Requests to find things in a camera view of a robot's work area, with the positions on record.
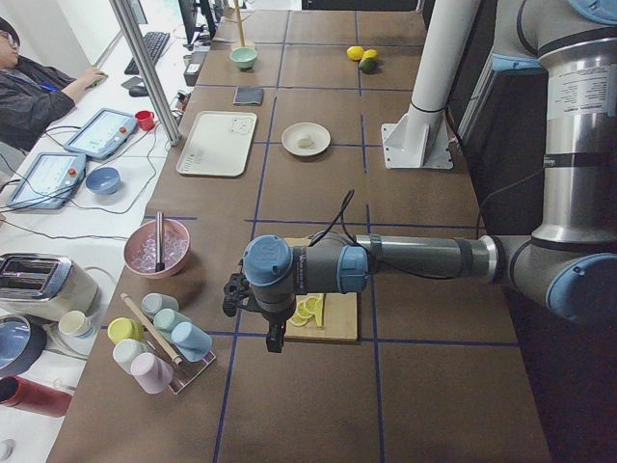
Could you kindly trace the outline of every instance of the green bowl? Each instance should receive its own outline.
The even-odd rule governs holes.
[[[257,60],[257,50],[250,48],[249,46],[241,46],[236,48],[229,55],[231,60],[240,69],[250,69]]]

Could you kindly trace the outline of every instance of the wooden cutting board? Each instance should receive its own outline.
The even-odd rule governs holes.
[[[306,238],[286,238],[289,246],[306,246]],[[297,303],[306,296],[298,296]],[[285,338],[289,340],[358,340],[358,294],[326,293],[324,295],[323,326],[313,317],[304,326],[286,324]]]

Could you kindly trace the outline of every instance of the blue bowl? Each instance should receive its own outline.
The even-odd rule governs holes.
[[[241,46],[233,50],[229,57],[238,68],[250,69],[257,59],[257,50],[249,46]]]
[[[94,169],[86,177],[86,186],[97,195],[111,195],[120,187],[120,173],[113,167]]]
[[[0,317],[0,377],[21,374],[40,357],[47,335],[21,315]]]

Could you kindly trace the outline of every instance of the pink bowl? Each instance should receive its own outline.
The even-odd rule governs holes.
[[[146,222],[135,230],[126,241],[124,264],[137,275],[158,280],[175,275],[186,265],[191,247],[191,237],[188,230],[181,223],[172,219],[165,219],[163,225],[165,229],[165,270],[154,271],[156,221]]]

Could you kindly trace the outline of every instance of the computer mouse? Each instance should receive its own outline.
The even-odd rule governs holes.
[[[144,85],[134,85],[128,89],[128,94],[131,96],[148,96],[148,89]]]

